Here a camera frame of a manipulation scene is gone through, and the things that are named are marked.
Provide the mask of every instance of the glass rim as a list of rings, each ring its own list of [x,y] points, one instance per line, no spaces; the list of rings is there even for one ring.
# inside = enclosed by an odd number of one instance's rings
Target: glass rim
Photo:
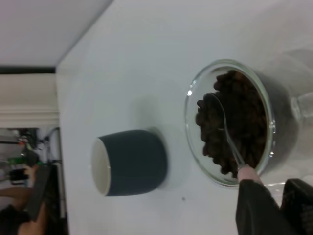
[[[258,174],[261,174],[264,171],[264,169],[266,168],[266,165],[268,164],[269,159],[271,157],[273,157],[273,154],[274,154],[274,152],[273,152],[274,146],[275,146],[274,136],[275,136],[275,132],[276,132],[275,117],[274,117],[272,105],[270,103],[269,95],[268,95],[261,79],[259,78],[259,76],[255,73],[255,71],[253,69],[251,69],[250,67],[248,67],[248,66],[246,66],[246,65],[244,65],[238,61],[235,61],[232,59],[216,60],[216,61],[212,62],[211,64],[209,64],[208,66],[204,67],[200,72],[198,72],[198,74],[195,76],[192,83],[190,84],[189,89],[187,91],[187,96],[185,99],[184,121],[185,121],[185,131],[186,131],[186,135],[187,135],[187,141],[188,141],[189,148],[192,152],[192,155],[193,155],[194,159],[196,160],[198,166],[201,168],[201,170],[209,178],[211,178],[215,183],[217,183],[220,186],[227,187],[227,188],[237,188],[239,185],[239,182],[229,182],[228,183],[225,180],[221,180],[218,177],[211,174],[208,170],[205,169],[205,167],[203,167],[201,165],[201,163],[197,159],[196,151],[193,147],[191,137],[189,136],[190,134],[189,134],[188,121],[187,121],[188,120],[187,110],[188,110],[189,97],[192,94],[193,87],[200,80],[201,75],[207,71],[213,72],[213,71],[216,71],[218,69],[223,69],[223,68],[227,68],[228,70],[236,70],[236,71],[239,71],[240,73],[242,73],[243,75],[245,75],[251,81],[251,83],[254,85],[256,90],[258,91],[258,94],[261,98],[263,107],[265,109],[266,120],[267,120],[267,139],[266,139],[266,145],[265,145],[263,154],[261,156],[261,159],[256,166],[256,171]]]

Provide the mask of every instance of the cup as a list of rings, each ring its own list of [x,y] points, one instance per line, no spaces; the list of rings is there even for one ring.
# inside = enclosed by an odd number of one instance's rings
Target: cup
[[[92,148],[92,176],[104,196],[150,192],[165,179],[167,156],[159,137],[144,130],[98,137]]]

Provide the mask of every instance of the person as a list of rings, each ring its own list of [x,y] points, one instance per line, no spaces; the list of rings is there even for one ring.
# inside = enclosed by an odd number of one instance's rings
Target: person
[[[27,168],[32,182],[35,181],[38,166]],[[32,188],[10,187],[0,190],[0,196],[10,197],[12,203],[0,211],[0,235],[44,235],[48,214],[45,202],[41,204],[38,219],[31,221],[25,208],[32,193]]]

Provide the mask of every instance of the hand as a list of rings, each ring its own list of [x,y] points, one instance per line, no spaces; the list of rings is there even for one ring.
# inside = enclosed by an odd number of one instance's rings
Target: hand
[[[26,166],[25,174],[29,176],[29,178],[32,182],[35,182],[35,180],[36,180],[36,172],[37,172],[38,168],[39,168],[39,166],[37,164],[34,165],[32,168],[30,168],[29,166]]]

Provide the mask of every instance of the white wall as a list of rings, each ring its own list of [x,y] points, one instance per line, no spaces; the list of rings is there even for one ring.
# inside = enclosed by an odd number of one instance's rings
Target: white wall
[[[59,124],[55,74],[0,74],[0,128]]]
[[[56,65],[111,1],[1,0],[0,65]]]

